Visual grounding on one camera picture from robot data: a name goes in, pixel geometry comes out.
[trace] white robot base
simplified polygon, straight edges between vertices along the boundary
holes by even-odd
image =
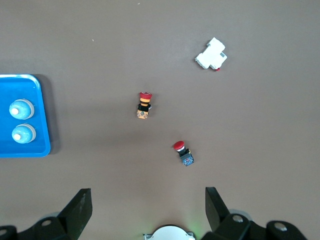
[[[153,234],[143,234],[143,237],[143,240],[196,240],[193,232],[173,225],[160,227]]]

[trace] brown surface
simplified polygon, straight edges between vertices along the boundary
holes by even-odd
[[[320,239],[320,1],[0,5],[0,73],[38,74],[53,148],[0,160],[0,225],[22,231],[92,188],[81,240],[141,240],[162,224],[200,239],[215,186],[259,225]],[[213,37],[220,72],[194,62]],[[141,91],[153,94],[146,120]]]

